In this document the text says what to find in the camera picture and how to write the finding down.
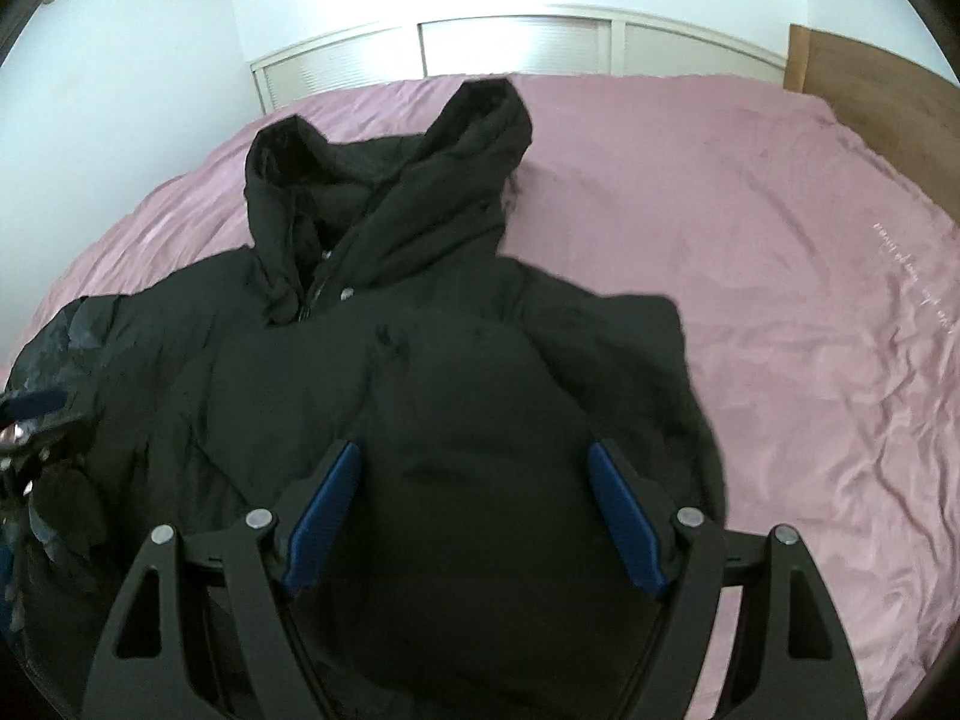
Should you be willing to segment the black hooded puffer jacket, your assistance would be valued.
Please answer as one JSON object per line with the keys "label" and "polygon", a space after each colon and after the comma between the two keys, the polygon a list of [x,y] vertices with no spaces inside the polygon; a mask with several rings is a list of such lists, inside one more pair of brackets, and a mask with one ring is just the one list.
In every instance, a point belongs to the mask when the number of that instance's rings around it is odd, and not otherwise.
{"label": "black hooded puffer jacket", "polygon": [[85,418],[11,517],[11,645],[76,712],[151,528],[229,527],[313,474],[363,472],[291,616],[345,718],[605,718],[652,606],[626,578],[587,454],[608,439],[675,502],[726,512],[679,311],[503,257],[532,124],[505,80],[427,132],[332,143],[301,117],[245,161],[252,241],[26,344],[15,392]]}

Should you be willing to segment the pink bed sheet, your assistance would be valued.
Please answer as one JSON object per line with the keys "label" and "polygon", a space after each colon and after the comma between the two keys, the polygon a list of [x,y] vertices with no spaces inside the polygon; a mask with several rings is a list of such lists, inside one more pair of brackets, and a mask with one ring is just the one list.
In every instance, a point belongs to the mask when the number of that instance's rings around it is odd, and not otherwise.
{"label": "pink bed sheet", "polygon": [[[903,712],[958,628],[957,226],[811,96],[704,76],[483,80],[511,83],[532,124],[500,254],[601,298],[675,304],[726,494],[722,517],[703,512],[734,532],[796,527],[850,642],[862,718]],[[418,135],[483,80],[324,94],[248,125],[77,263],[34,337],[77,299],[141,293],[249,245],[245,161],[264,128],[301,117],[332,143]],[[85,718],[11,645],[8,527],[43,468],[2,472],[2,652],[25,684],[2,712]],[[190,567],[185,589],[197,691],[223,718],[265,718],[223,580]],[[718,718],[731,632],[683,718]]]}

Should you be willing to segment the wooden headboard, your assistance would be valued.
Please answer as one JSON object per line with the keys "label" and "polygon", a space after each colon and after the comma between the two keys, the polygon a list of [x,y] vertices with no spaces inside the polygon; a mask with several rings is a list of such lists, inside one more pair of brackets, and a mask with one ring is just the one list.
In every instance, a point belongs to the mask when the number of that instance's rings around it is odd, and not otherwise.
{"label": "wooden headboard", "polygon": [[880,47],[793,25],[782,87],[823,99],[869,148],[957,218],[957,86]]}

